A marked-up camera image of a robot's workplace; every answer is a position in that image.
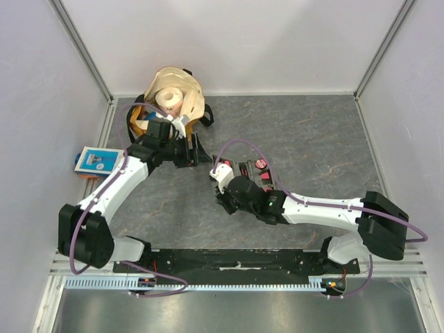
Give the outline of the grey plastic tool case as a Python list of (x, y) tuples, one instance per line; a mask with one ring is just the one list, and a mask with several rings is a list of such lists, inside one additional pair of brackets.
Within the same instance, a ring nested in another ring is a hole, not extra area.
[(228, 186), (228, 183), (237, 176), (246, 176), (264, 191), (276, 190), (270, 165), (262, 157), (240, 162), (221, 157), (216, 164), (216, 171), (210, 169), (210, 180), (217, 182), (221, 192), (223, 192), (222, 186)]

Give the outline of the hex key set red holder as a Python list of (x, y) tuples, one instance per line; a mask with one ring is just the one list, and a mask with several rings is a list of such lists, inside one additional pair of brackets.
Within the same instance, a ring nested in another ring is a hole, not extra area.
[(273, 181), (271, 178), (271, 174), (269, 171), (263, 171), (260, 173), (260, 178), (262, 181), (262, 184), (264, 186), (266, 186), (267, 188), (272, 188), (273, 187)]

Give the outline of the red black utility knife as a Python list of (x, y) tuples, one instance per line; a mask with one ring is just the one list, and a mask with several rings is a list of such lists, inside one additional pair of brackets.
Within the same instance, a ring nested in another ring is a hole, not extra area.
[(248, 165), (246, 163), (239, 163), (239, 170), (241, 175), (246, 176), (247, 178), (250, 177)]

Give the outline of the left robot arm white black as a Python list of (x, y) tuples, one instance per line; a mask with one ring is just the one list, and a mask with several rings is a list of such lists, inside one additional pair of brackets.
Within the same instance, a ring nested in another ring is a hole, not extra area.
[(124, 152), (116, 169), (77, 205), (64, 205), (58, 215), (58, 251), (69, 258), (71, 272), (102, 268), (108, 262), (128, 261), (137, 272), (152, 267), (150, 244), (135, 237), (113, 237), (110, 223), (131, 192), (163, 162), (178, 168), (212, 163), (197, 133), (181, 137), (166, 119), (152, 120), (148, 130)]

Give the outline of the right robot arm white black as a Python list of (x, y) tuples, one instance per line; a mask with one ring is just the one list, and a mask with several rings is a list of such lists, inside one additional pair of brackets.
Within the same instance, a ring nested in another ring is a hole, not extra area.
[(317, 262), (326, 273), (358, 257), (404, 258), (407, 228), (395, 220), (409, 217), (376, 191), (363, 198), (321, 200), (265, 189), (246, 176), (210, 173), (210, 178), (216, 182), (217, 202), (228, 214), (240, 210), (269, 225), (313, 224), (344, 230), (344, 235), (324, 240)]

